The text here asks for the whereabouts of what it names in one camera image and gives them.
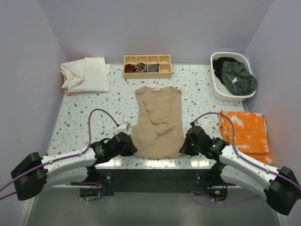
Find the wooden compartment organizer box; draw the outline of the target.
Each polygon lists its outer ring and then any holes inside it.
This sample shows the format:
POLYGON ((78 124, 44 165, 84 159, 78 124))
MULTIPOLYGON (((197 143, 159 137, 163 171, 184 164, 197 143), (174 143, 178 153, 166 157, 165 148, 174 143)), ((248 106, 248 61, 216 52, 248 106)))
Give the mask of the wooden compartment organizer box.
POLYGON ((170 55, 128 55, 124 56, 123 66, 124 79, 170 79, 172 78, 172 65, 170 55), (145 73, 125 73, 126 64, 137 65, 138 63, 159 64, 158 73, 149 73, 148 66, 145 73))

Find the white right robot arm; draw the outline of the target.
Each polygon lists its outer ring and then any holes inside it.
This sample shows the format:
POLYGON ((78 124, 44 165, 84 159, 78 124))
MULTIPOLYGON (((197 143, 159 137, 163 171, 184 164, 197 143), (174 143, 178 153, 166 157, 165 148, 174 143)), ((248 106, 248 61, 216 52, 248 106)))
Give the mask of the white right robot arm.
POLYGON ((282 215, 289 215, 301 198, 301 186, 294 172, 262 163, 220 138, 211 139, 200 126, 191 127, 180 150, 186 155, 204 155, 215 164, 207 176, 202 177, 208 187, 217 181, 233 184, 266 199, 267 204, 282 215))

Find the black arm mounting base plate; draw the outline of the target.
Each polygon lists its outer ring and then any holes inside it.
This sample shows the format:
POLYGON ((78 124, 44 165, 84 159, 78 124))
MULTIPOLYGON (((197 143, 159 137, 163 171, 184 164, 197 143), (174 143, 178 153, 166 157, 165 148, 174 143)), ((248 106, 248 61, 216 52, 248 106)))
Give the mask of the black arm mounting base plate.
POLYGON ((193 190, 207 193, 213 186, 225 186, 220 176, 210 176, 208 169, 93 169, 80 186, 80 196, 105 196, 115 193, 189 193, 193 190))

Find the beige t-shirt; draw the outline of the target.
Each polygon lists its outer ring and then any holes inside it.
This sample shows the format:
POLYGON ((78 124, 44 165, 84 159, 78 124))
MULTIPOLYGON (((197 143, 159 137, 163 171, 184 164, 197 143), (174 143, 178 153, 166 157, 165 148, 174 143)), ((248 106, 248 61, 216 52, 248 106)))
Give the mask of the beige t-shirt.
POLYGON ((138 121, 132 128, 135 156, 167 159, 181 156, 184 143, 182 128, 182 91, 175 87, 135 91, 139 105, 138 121))

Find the dark green t-shirt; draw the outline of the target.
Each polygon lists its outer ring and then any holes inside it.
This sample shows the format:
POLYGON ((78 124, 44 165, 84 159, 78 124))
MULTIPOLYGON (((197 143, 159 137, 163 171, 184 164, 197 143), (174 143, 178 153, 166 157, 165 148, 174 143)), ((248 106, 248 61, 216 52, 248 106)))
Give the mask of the dark green t-shirt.
POLYGON ((257 80, 242 62, 224 62, 222 80, 228 91, 235 96, 247 96, 257 89, 257 80))

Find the white plastic laundry basket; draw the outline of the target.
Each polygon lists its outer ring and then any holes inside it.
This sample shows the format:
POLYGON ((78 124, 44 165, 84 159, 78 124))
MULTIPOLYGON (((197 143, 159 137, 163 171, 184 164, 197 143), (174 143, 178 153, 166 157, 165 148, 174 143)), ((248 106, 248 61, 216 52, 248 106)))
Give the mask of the white plastic laundry basket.
POLYGON ((234 52, 216 52, 210 60, 217 99, 243 101, 255 95, 258 83, 245 56, 234 52))

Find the orange black rolled sock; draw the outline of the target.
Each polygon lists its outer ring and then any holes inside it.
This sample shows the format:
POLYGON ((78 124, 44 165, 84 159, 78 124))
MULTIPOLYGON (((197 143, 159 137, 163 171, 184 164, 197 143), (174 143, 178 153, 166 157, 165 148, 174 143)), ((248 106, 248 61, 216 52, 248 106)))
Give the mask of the orange black rolled sock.
POLYGON ((126 64, 124 68, 125 73, 134 73, 135 72, 135 65, 133 64, 126 64))

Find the orange tie-dye folded t-shirt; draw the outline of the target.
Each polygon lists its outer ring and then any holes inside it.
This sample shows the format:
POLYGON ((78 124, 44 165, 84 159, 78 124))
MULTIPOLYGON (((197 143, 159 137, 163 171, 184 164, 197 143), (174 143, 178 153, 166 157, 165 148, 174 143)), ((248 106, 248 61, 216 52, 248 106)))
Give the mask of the orange tie-dye folded t-shirt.
POLYGON ((221 111, 220 132, 223 139, 238 151, 268 165, 273 165, 265 118, 261 113, 221 111))

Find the cream folded t-shirt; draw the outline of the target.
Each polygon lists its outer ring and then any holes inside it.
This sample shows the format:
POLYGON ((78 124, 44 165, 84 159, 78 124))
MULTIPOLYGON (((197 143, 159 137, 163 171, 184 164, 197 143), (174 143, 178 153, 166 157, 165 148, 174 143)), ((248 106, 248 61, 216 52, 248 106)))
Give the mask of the cream folded t-shirt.
POLYGON ((67 78, 64 86, 69 92, 110 91, 111 65, 103 57, 86 57, 61 64, 61 74, 67 78))

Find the black garment in basket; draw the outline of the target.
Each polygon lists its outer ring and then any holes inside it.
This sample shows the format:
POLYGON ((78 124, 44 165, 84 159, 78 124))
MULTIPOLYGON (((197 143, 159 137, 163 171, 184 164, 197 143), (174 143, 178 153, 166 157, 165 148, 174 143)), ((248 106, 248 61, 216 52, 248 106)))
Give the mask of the black garment in basket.
POLYGON ((231 57, 220 57, 213 60, 213 69, 215 76, 222 81, 222 66, 224 62, 238 62, 236 59, 231 57))

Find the grey rolled sock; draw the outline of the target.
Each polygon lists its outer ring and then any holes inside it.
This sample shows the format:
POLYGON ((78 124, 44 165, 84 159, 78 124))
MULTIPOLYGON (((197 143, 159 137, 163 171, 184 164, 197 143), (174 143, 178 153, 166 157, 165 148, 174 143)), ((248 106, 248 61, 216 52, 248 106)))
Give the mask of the grey rolled sock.
POLYGON ((159 72, 159 64, 148 64, 148 72, 149 73, 158 73, 159 72))

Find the aluminium frame rail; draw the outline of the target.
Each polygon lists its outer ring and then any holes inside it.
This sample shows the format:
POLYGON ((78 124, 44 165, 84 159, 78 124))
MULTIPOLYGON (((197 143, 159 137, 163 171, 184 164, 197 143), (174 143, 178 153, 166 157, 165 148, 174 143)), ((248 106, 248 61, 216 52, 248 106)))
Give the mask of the aluminium frame rail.
POLYGON ((28 200, 22 226, 287 226, 287 217, 263 199, 250 200, 241 188, 229 190, 226 208, 198 204, 202 196, 181 193, 115 193, 96 202, 79 197, 77 187, 58 186, 28 200))

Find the brown patterned rolled sock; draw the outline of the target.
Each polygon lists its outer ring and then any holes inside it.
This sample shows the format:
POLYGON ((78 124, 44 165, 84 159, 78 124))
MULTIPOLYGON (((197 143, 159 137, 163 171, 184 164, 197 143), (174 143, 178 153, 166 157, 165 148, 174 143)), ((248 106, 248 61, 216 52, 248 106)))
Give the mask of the brown patterned rolled sock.
POLYGON ((145 63, 138 63, 135 67, 135 72, 136 73, 145 73, 147 72, 147 65, 145 63))

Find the pink folded t-shirt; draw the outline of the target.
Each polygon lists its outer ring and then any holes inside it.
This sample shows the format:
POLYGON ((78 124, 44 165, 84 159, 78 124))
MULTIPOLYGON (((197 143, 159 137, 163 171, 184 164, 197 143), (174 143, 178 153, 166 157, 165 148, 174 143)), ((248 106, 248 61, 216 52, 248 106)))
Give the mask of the pink folded t-shirt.
POLYGON ((75 95, 77 94, 77 92, 69 92, 68 89, 64 86, 65 82, 67 81, 67 78, 63 75, 63 85, 62 85, 62 88, 64 89, 64 93, 68 96, 71 96, 71 95, 75 95))

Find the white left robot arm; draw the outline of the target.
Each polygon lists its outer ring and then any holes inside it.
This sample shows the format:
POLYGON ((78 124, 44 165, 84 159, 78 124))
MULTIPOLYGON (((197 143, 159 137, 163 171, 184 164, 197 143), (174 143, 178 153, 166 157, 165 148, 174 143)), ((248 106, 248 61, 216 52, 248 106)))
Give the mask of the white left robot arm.
POLYGON ((137 148, 130 135, 120 132, 112 138, 104 138, 91 143, 88 149, 80 149, 72 154, 40 156, 34 152, 26 156, 12 171, 11 177, 18 200, 25 201, 38 195, 43 188, 58 185, 59 182, 82 182, 75 171, 109 162, 112 158, 132 156, 137 148))

